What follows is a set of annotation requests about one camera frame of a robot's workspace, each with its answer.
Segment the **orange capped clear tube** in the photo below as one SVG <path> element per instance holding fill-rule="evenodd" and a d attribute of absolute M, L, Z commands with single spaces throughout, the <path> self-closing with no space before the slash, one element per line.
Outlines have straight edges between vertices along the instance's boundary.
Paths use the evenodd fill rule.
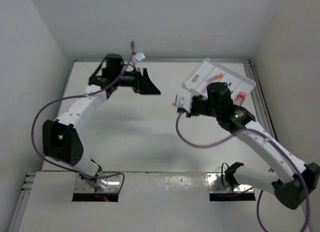
<path fill-rule="evenodd" d="M 210 77 L 210 78 L 206 79 L 205 82 L 209 84 L 209 83 L 212 83 L 212 82 L 215 81 L 215 80 L 218 80 L 218 79 L 220 79 L 220 78 L 223 78 L 223 76 L 224 76 L 224 74 L 223 74 L 223 73 L 220 73 L 220 74 L 217 74 L 217 75 L 215 75 L 215 76 L 213 76 L 213 77 Z"/>

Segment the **pink capped clear tube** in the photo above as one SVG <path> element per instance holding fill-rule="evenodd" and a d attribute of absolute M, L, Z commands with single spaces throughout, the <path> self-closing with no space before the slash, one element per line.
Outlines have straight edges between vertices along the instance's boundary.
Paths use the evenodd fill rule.
<path fill-rule="evenodd" d="M 238 93 L 237 97 L 235 98 L 233 104 L 236 105 L 236 106 L 241 106 L 244 102 L 246 98 L 246 93 L 241 91 Z"/>

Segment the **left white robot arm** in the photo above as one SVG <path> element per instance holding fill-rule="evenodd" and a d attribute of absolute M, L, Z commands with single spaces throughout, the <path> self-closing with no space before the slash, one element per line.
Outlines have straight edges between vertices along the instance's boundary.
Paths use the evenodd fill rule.
<path fill-rule="evenodd" d="M 78 131 L 86 120 L 118 87 L 130 87 L 140 95 L 160 95 L 146 68 L 127 71 L 128 65 L 119 54 L 107 54 L 88 79 L 84 93 L 55 120 L 42 126 L 43 153 L 46 157 L 65 163 L 86 178 L 97 177 L 102 170 L 85 155 Z"/>

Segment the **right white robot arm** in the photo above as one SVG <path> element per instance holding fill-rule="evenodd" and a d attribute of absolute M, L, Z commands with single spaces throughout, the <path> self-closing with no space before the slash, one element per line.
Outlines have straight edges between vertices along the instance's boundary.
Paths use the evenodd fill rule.
<path fill-rule="evenodd" d="M 241 184 L 275 195 L 285 207 L 295 210 L 302 202 L 309 202 L 310 193 L 320 177 L 317 163 L 306 163 L 284 148 L 255 119 L 247 109 L 234 104 L 231 91 L 222 82 L 207 86 L 207 98 L 201 95 L 175 97 L 173 105 L 179 116 L 208 116 L 230 135 L 252 148 L 273 172 L 255 171 L 244 163 L 233 163 L 224 173 L 224 180 L 234 188 Z"/>

